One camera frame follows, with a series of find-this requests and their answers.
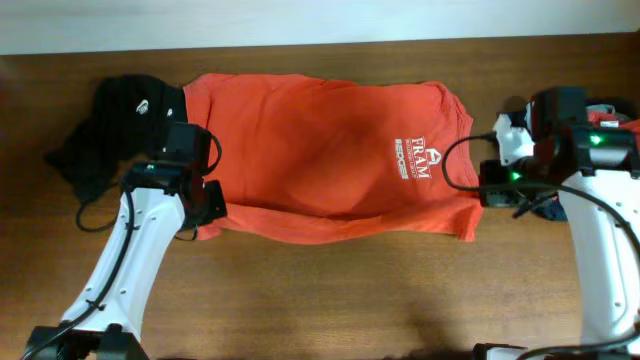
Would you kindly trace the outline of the plain orange t-shirt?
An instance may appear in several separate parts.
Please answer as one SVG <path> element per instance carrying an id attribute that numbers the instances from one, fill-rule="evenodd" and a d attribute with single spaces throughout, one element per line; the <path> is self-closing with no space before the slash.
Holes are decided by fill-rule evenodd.
<path id="1" fill-rule="evenodd" d="M 226 229 L 302 245 L 388 231 L 475 237 L 473 120 L 441 83 L 207 74 L 184 93 L 188 120 L 217 138 L 213 178 L 228 210 L 200 239 Z"/>

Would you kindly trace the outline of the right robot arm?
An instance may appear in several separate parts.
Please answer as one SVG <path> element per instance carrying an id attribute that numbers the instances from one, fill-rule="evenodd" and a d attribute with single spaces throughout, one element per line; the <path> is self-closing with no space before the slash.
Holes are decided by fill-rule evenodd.
<path id="1" fill-rule="evenodd" d="M 578 269 L 578 344 L 528 349 L 478 344 L 476 359 L 636 359 L 639 356 L 639 145 L 636 134 L 588 100 L 556 87 L 493 127 L 497 160 L 481 165 L 487 207 L 520 213 L 557 199 Z"/>

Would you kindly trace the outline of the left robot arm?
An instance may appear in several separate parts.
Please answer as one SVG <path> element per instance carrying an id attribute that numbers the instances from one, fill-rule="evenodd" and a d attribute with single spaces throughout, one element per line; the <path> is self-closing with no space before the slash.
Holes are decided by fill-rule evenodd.
<path id="1" fill-rule="evenodd" d="M 26 359 L 144 359 L 146 303 L 176 234 L 227 214 L 221 184 L 209 179 L 219 140 L 176 123 L 161 152 L 132 166 L 120 182 L 120 207 L 108 242 L 82 292 L 55 327 L 37 326 Z"/>

